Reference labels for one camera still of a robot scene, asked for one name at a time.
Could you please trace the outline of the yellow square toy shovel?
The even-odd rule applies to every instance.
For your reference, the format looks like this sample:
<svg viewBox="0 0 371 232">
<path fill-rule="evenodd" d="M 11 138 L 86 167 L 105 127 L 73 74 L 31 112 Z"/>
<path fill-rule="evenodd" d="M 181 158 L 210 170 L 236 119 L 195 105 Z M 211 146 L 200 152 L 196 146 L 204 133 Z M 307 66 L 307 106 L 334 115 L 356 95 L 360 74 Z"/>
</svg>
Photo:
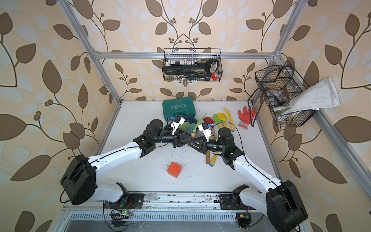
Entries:
<svg viewBox="0 0 371 232">
<path fill-rule="evenodd" d="M 206 164 L 210 164 L 210 152 L 207 151 L 206 153 Z"/>
</svg>

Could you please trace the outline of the red toy shovel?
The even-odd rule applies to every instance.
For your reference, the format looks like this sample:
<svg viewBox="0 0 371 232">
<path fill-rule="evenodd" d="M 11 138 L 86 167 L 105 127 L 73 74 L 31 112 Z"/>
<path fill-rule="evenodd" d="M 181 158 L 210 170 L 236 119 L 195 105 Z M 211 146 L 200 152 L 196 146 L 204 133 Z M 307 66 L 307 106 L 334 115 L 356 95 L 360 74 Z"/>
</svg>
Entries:
<svg viewBox="0 0 371 232">
<path fill-rule="evenodd" d="M 209 125 L 209 124 L 214 125 L 214 121 L 213 121 L 213 119 L 212 119 L 211 117 L 205 117 L 205 118 L 203 119 L 203 121 L 204 121 L 205 123 L 207 123 L 208 125 Z"/>
</svg>

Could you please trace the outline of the green storage box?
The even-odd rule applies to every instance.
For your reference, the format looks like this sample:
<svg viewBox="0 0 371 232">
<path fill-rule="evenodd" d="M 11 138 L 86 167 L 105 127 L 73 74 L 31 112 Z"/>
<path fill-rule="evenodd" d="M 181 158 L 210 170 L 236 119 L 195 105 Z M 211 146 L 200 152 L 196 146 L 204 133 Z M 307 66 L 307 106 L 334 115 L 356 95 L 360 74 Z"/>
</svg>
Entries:
<svg viewBox="0 0 371 232">
<path fill-rule="evenodd" d="M 166 121 L 172 116 L 179 115 L 185 119 L 185 122 L 196 124 L 196 109 L 191 97 L 181 99 L 165 100 L 162 103 L 163 116 Z"/>
</svg>

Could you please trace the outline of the yellow toy rake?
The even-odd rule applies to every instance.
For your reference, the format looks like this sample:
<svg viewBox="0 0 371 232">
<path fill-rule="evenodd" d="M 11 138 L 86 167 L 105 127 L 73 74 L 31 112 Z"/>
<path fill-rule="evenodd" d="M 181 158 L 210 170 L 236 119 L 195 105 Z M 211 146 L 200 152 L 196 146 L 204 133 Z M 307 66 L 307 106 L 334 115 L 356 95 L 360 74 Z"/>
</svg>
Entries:
<svg viewBox="0 0 371 232">
<path fill-rule="evenodd" d="M 231 116 L 230 112 L 226 108 L 224 108 L 224 110 L 225 110 L 225 113 L 228 116 L 228 120 L 229 120 L 229 123 L 230 123 L 230 126 L 231 126 L 231 131 L 234 132 L 235 131 L 235 126 L 234 126 L 234 123 L 233 123 L 232 116 Z"/>
</svg>

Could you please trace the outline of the pale green toy shovel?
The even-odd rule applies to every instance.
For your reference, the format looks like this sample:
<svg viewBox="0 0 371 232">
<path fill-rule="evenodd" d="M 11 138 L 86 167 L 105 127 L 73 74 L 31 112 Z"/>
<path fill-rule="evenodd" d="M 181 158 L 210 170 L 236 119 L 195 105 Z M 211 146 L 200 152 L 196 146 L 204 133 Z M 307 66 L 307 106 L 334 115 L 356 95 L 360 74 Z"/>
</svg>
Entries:
<svg viewBox="0 0 371 232">
<path fill-rule="evenodd" d="M 182 125 L 179 125 L 179 129 L 180 130 L 184 130 L 186 131 L 188 128 L 190 127 L 190 123 L 189 122 L 184 122 Z"/>
</svg>

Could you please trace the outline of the light blue toy spatula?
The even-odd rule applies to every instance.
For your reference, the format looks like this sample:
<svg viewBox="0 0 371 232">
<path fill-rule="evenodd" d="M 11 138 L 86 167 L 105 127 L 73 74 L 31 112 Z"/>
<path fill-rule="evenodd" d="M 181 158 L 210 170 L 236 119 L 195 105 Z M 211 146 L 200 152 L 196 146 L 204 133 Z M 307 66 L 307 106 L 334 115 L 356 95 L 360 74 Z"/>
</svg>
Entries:
<svg viewBox="0 0 371 232">
<path fill-rule="evenodd" d="M 190 124 L 190 127 L 189 127 L 188 131 L 190 133 L 196 133 L 197 132 L 197 126 L 196 126 L 196 124 L 194 124 L 194 123 Z"/>
</svg>

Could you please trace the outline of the yellow toy spatula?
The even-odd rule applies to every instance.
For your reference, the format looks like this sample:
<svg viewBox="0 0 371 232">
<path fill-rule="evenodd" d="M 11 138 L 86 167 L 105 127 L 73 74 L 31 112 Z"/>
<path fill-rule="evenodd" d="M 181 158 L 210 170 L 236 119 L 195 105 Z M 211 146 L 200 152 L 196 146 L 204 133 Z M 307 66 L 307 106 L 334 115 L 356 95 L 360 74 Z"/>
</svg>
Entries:
<svg viewBox="0 0 371 232">
<path fill-rule="evenodd" d="M 217 113 L 218 119 L 220 120 L 220 124 L 223 128 L 227 127 L 227 117 L 224 113 Z"/>
</svg>

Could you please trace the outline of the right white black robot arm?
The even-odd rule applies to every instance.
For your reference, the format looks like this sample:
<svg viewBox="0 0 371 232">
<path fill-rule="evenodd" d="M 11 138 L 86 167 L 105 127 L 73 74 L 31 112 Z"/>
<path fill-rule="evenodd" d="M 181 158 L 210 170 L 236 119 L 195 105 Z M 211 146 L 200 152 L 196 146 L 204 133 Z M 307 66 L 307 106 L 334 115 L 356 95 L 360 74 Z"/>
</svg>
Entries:
<svg viewBox="0 0 371 232">
<path fill-rule="evenodd" d="M 296 186 L 291 181 L 275 178 L 254 164 L 241 148 L 235 145 L 232 132 L 221 128 L 218 139 L 193 138 L 188 145 L 200 153 L 219 152 L 223 162 L 246 177 L 254 186 L 237 188 L 237 200 L 266 215 L 278 232 L 300 231 L 308 213 Z"/>
</svg>

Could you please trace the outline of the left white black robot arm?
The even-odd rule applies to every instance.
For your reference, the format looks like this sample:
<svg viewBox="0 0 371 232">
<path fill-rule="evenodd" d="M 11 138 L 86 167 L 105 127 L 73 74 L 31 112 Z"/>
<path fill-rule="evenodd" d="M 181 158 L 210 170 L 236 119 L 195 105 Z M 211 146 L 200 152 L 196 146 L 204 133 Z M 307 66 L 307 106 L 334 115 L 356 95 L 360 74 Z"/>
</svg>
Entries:
<svg viewBox="0 0 371 232">
<path fill-rule="evenodd" d="M 177 123 L 171 122 L 170 126 L 164 128 L 161 120 L 154 119 L 140 136 L 120 148 L 91 157 L 74 157 L 60 181 L 62 193 L 67 195 L 66 202 L 76 206 L 88 200 L 117 203 L 126 199 L 128 191 L 123 184 L 105 183 L 99 181 L 99 177 L 122 164 L 148 155 L 156 148 L 167 144 L 177 148 L 193 141 L 194 138 L 187 133 L 177 132 L 177 126 Z"/>
</svg>

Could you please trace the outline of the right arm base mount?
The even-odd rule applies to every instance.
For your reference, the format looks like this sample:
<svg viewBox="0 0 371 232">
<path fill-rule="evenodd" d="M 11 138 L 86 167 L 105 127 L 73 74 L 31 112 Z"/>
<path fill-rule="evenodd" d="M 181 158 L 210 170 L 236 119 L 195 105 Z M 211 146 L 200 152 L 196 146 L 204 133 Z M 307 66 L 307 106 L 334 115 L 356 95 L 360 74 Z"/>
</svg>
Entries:
<svg viewBox="0 0 371 232">
<path fill-rule="evenodd" d="M 242 190 L 245 190 L 247 188 L 249 188 L 249 186 L 243 184 L 235 188 L 230 194 L 219 194 L 218 201 L 220 203 L 220 208 L 222 210 L 247 210 L 248 208 L 251 208 L 251 206 L 248 207 L 244 205 L 239 196 Z"/>
</svg>

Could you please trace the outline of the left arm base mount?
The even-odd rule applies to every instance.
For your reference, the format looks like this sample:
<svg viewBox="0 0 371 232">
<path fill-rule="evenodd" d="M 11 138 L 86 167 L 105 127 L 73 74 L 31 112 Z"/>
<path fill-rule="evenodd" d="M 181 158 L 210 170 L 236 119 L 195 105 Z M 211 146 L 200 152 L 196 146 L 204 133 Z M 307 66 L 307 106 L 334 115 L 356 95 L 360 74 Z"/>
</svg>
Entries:
<svg viewBox="0 0 371 232">
<path fill-rule="evenodd" d="M 144 194 L 129 193 L 123 184 L 117 182 L 117 185 L 122 190 L 122 196 L 115 202 L 104 201 L 105 205 L 111 209 L 141 209 L 144 201 Z"/>
</svg>

